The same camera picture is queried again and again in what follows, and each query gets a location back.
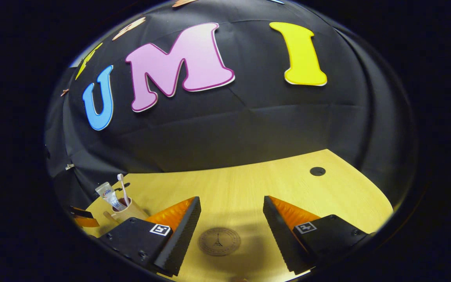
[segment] blue letter u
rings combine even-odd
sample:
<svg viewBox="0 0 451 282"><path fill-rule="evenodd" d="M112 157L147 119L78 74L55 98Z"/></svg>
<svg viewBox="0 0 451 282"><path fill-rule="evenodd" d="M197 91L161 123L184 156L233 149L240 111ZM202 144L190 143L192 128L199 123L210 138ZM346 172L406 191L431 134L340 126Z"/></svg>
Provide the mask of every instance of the blue letter u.
<svg viewBox="0 0 451 282"><path fill-rule="evenodd" d="M102 103L104 103L104 109L100 114L95 111L93 105L93 87L95 84L90 84L83 92L83 101L85 102L86 117L95 130L102 130L109 125L112 119L112 93L111 93L111 81L109 80L109 74L112 71L113 66L105 68L97 77L97 82L100 83L100 92L102 93Z"/></svg>

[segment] letter m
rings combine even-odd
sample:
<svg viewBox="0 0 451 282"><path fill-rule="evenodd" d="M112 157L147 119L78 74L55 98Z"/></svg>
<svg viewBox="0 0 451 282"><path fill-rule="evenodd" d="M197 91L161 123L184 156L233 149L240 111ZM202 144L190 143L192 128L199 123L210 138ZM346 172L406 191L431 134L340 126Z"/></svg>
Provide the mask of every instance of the letter m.
<svg viewBox="0 0 451 282"><path fill-rule="evenodd" d="M217 28L218 23L203 23L183 30L168 54L152 43L130 53L126 61L132 68L133 111L147 110L158 102L158 95L149 89L149 78L163 94L172 97L183 62L187 76L182 87L186 91L202 91L232 82L234 72L224 66L215 42Z"/></svg>

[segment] cup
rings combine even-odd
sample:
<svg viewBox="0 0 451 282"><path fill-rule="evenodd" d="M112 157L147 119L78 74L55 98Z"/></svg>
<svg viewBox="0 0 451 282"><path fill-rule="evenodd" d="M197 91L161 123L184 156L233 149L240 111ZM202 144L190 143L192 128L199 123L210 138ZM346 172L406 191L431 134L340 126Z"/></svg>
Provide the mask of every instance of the cup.
<svg viewBox="0 0 451 282"><path fill-rule="evenodd" d="M124 198L120 198L118 199L123 205L126 205L125 203L125 199ZM132 201L132 199L130 197L128 197L128 206L126 209L122 210L122 211L118 211L118 209L116 209L115 207L111 207L112 212L114 214L112 214L112 217L119 223L122 223L123 221L127 220L128 218L131 217L136 217L138 219L146 219L149 216L147 215L147 213L145 213L138 205L137 203L135 203L134 201Z"/></svg>

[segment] wooden table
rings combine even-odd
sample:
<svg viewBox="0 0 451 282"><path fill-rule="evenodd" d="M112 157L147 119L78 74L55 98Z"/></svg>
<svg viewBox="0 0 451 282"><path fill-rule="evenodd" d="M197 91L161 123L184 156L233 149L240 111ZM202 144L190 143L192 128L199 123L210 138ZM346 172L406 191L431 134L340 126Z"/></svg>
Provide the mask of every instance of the wooden table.
<svg viewBox="0 0 451 282"><path fill-rule="evenodd" d="M321 176L309 173L320 166ZM128 174L128 196L149 215L199 196L202 212L191 239L178 282L286 281L290 273L262 212L270 195L318 216L336 214L364 232L374 232L392 214L390 202L364 175L329 150L270 162L203 171ZM122 198L122 192L116 192ZM100 227L85 227L96 237L114 225L104 216L110 205L98 198L87 209ZM213 227L235 230L240 248L225 257L205 255L198 246L202 232Z"/></svg>

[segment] round coaster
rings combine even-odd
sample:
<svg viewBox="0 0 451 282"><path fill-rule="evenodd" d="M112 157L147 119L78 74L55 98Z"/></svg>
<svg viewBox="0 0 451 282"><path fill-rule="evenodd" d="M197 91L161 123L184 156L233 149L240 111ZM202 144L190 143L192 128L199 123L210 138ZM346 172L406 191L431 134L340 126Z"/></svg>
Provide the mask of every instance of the round coaster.
<svg viewBox="0 0 451 282"><path fill-rule="evenodd" d="M229 255L239 248L240 236L229 228L208 229L199 236L199 248L207 255Z"/></svg>

